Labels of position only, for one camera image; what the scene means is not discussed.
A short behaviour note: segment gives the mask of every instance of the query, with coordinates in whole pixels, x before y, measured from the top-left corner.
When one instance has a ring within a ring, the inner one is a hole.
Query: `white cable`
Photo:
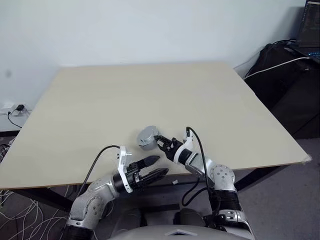
[[[23,209],[21,212],[19,212],[16,216],[22,214],[25,210],[27,210],[27,209],[28,209],[30,206],[32,206],[32,205],[34,205],[33,208],[32,208],[30,211],[27,211],[25,215],[29,214],[29,213],[35,208],[35,206],[36,206],[33,201],[32,201],[32,204],[31,204],[31,205],[27,206],[25,209]],[[2,225],[0,226],[0,229],[2,229],[2,228],[3,228],[8,222],[10,222],[11,220],[21,219],[21,218],[23,218],[25,215],[20,216],[20,217],[17,217],[17,218],[7,217],[6,215],[4,215],[4,217],[6,217],[8,220],[7,220],[4,224],[2,224]]]
[[[40,209],[39,206],[38,206],[38,203],[36,203],[36,204],[37,204],[37,214],[36,214],[36,216],[35,216],[35,220],[33,221],[33,223],[31,223],[31,224],[30,224],[29,226],[27,226],[27,227],[24,227],[21,231],[17,232],[15,235],[13,235],[12,237],[10,237],[10,238],[7,239],[7,240],[13,239],[15,236],[17,236],[18,234],[24,232],[26,229],[30,228],[33,224],[36,223],[36,221],[37,221],[37,219],[38,219],[38,210],[40,210],[40,212],[42,213],[41,209]]]
[[[30,237],[29,237],[27,240],[30,240],[30,239],[31,239],[34,231],[38,228],[38,226],[40,226],[40,225],[42,225],[42,224],[44,224],[44,223],[46,223],[47,221],[50,221],[50,220],[52,220],[52,219],[67,219],[67,217],[65,217],[65,216],[56,216],[56,217],[51,217],[51,218],[48,218],[47,220],[42,221],[41,223],[39,223],[39,224],[33,229],[33,231],[32,231],[31,234],[30,234]]]
[[[36,204],[32,201],[32,204],[31,205],[29,205],[29,206],[27,206],[25,209],[23,209],[21,212],[19,212],[19,213],[17,213],[15,216],[13,216],[13,217],[9,217],[9,216],[7,216],[7,215],[5,215],[4,213],[2,213],[2,212],[0,212],[0,214],[2,215],[2,216],[4,216],[6,219],[8,219],[9,221],[10,220],[16,220],[16,219],[21,219],[21,218],[23,218],[25,215],[23,215],[23,216],[19,216],[19,217],[17,217],[19,214],[21,214],[21,213],[23,213],[25,210],[27,210],[30,206],[32,206],[32,205],[34,205],[33,207],[32,207],[32,209],[29,211],[27,211],[26,212],[26,215],[27,214],[29,214],[35,207],[36,207]]]
[[[56,225],[57,222],[59,222],[61,220],[60,219],[57,219],[49,228],[48,232],[46,233],[46,240],[49,240],[49,233],[50,233],[50,230],[53,228],[54,225]]]
[[[67,196],[68,190],[69,190],[69,185],[66,187],[66,191],[65,191],[64,197]],[[51,218],[54,218],[58,212],[59,212],[59,209],[57,209],[57,210],[54,212],[54,214],[52,215]],[[42,237],[44,236],[44,234],[45,234],[45,232],[46,232],[46,230],[47,230],[47,228],[48,228],[48,226],[49,226],[50,223],[51,223],[51,220],[46,224],[45,229],[44,229],[41,237],[40,237],[38,240],[41,240],[41,239],[42,239]]]
[[[303,57],[295,58],[295,59],[290,60],[290,61],[286,61],[286,62],[280,63],[280,64],[278,64],[278,65],[269,67],[269,68],[267,68],[267,69],[264,69],[264,70],[261,70],[261,71],[257,71],[257,72],[255,72],[255,73],[252,73],[252,74],[246,76],[243,80],[246,80],[247,78],[250,78],[250,77],[252,77],[253,75],[256,75],[256,74],[259,74],[259,73],[268,71],[268,70],[270,70],[270,69],[274,69],[274,68],[280,67],[280,66],[285,65],[285,64],[289,64],[289,63],[291,63],[291,62],[294,62],[294,61],[297,61],[297,60],[300,60],[300,59],[310,59],[310,57],[303,56]]]
[[[14,194],[14,193],[11,192],[2,202],[0,202],[0,205],[1,205],[1,204],[4,204],[5,201],[6,201],[12,194]]]
[[[6,190],[4,194],[2,194],[2,192],[3,190],[0,191],[0,196],[7,196],[11,193],[9,190]]]
[[[11,147],[11,145],[14,142],[15,139],[16,139],[16,136],[11,141],[9,141],[9,144],[7,144],[7,145],[9,145]]]
[[[42,212],[42,209],[39,207],[39,203],[37,202],[37,210],[40,210],[40,213],[41,213],[41,222],[44,220],[44,213]],[[40,230],[41,226],[38,228],[38,230],[34,233],[34,235],[36,235],[39,230]]]
[[[97,238],[97,235],[96,235],[96,232],[95,232],[95,231],[93,231],[93,235],[94,235],[95,240],[99,240],[99,239]]]
[[[36,216],[38,216],[38,211],[39,211],[39,208],[38,208],[38,203],[36,203]],[[24,215],[24,218],[23,218],[23,222],[22,222],[22,238],[21,239],[24,239],[24,236],[25,236],[25,221],[26,221],[26,218],[27,218],[27,214]]]

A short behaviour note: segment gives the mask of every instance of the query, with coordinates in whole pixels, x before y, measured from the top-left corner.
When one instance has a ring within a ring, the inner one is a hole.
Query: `power outlet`
[[[24,105],[24,109],[22,111],[15,111],[18,105]],[[26,103],[18,103],[18,104],[6,104],[3,108],[0,108],[0,115],[7,115],[8,112],[11,112],[11,116],[20,116],[21,114],[30,114],[32,109]]]

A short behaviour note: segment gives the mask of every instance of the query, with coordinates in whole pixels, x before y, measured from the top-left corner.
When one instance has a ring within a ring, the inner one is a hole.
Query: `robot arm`
[[[192,131],[187,129],[183,143],[176,138],[170,140],[162,135],[154,136],[154,139],[169,160],[176,164],[183,164],[185,169],[197,177],[206,177],[202,155],[192,151]],[[208,195],[212,209],[212,215],[206,217],[208,226],[231,233],[247,230],[247,233],[249,232],[248,238],[254,238],[246,215],[239,203],[234,185],[235,174],[232,169],[218,164],[208,157],[205,157],[205,165],[209,183]]]
[[[149,156],[127,166],[130,153],[124,146],[120,147],[118,173],[105,175],[90,184],[85,193],[78,196],[71,207],[63,233],[63,240],[90,240],[99,220],[102,218],[107,203],[114,200],[121,192],[132,193],[135,189],[162,179],[168,168],[158,168],[145,176],[139,172],[153,165],[160,157]]]

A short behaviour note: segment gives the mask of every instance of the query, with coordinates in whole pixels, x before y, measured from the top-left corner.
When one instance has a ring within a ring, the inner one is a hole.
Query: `white wall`
[[[304,4],[305,0],[1,0],[0,108],[20,102],[34,107],[60,66],[219,60],[235,67],[265,44],[292,37]],[[254,61],[236,70],[242,74]],[[12,120],[23,124],[25,117]],[[0,116],[0,132],[15,129]]]

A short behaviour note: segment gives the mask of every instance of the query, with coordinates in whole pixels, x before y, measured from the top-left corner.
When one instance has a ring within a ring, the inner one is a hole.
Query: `table leg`
[[[255,170],[250,172],[248,175],[244,176],[239,181],[237,181],[234,184],[234,186],[238,192],[243,191],[245,189],[251,188],[252,186],[262,182],[263,180],[269,178],[273,174],[276,174],[277,172],[281,171],[285,167],[286,165],[256,168]]]
[[[12,189],[11,191],[65,212],[69,212],[73,204],[73,201],[46,187]]]

